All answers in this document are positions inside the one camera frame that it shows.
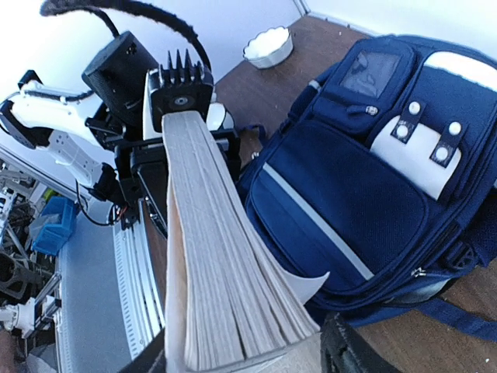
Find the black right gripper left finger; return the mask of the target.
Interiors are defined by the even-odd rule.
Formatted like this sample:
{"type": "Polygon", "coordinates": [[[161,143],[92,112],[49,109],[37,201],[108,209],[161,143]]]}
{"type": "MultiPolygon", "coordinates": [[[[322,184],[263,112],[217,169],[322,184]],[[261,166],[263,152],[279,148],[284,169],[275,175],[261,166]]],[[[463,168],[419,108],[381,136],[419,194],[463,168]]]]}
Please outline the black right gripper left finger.
{"type": "Polygon", "coordinates": [[[120,373],[165,373],[164,342],[165,329],[162,329],[132,362],[120,370],[120,373]]]}

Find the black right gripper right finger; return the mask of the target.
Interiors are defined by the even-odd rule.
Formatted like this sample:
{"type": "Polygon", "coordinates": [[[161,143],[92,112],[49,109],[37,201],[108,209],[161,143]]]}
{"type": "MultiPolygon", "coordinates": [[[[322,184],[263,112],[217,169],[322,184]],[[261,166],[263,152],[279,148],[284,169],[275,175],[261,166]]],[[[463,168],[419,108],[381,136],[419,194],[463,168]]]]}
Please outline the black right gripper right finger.
{"type": "Polygon", "coordinates": [[[399,373],[339,313],[329,313],[321,328],[321,371],[326,373],[399,373]]]}

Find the navy blue student backpack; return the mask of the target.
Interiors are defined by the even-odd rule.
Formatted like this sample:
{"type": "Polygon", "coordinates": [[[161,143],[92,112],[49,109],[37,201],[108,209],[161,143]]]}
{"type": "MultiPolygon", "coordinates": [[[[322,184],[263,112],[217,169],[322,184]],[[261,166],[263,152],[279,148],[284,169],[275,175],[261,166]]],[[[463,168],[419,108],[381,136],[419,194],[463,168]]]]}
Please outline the navy blue student backpack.
{"type": "Polygon", "coordinates": [[[294,101],[237,184],[305,308],[353,326],[416,309],[495,341],[440,294],[496,257],[496,61],[442,40],[355,42],[294,101]]]}

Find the orange green treehouse book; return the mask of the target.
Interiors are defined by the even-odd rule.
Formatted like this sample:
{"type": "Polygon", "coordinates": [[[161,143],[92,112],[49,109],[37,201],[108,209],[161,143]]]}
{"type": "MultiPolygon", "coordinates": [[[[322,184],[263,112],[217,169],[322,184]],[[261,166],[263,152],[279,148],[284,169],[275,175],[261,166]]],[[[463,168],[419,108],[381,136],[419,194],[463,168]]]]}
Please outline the orange green treehouse book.
{"type": "Polygon", "coordinates": [[[274,259],[201,116],[165,115],[162,138],[167,371],[251,371],[317,334],[304,304],[325,277],[295,276],[274,259]]]}

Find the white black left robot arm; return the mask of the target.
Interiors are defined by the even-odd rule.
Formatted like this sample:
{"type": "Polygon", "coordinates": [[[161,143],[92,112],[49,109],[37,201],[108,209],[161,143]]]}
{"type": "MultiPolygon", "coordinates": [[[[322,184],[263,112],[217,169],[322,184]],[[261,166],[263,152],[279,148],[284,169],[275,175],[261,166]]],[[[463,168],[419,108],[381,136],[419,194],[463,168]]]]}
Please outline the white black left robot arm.
{"type": "Polygon", "coordinates": [[[30,149],[48,152],[68,169],[78,190],[116,208],[109,225],[130,228],[141,200],[167,229],[168,164],[162,118],[193,110],[214,115],[214,80],[188,51],[159,64],[131,32],[118,34],[83,71],[84,93],[52,89],[28,71],[1,105],[1,123],[30,149]]]}

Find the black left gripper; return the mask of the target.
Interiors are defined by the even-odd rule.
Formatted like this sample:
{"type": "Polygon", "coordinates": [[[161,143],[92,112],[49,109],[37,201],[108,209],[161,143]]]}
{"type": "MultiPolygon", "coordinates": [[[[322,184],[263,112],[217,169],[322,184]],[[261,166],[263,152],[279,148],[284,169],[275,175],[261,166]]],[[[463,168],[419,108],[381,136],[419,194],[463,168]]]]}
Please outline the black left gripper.
{"type": "MultiPolygon", "coordinates": [[[[233,180],[240,175],[241,139],[235,129],[211,132],[233,180]]],[[[138,219],[136,210],[144,200],[151,220],[164,237],[168,235],[166,190],[169,168],[161,138],[128,142],[114,149],[116,169],[130,221],[138,219]]]]}

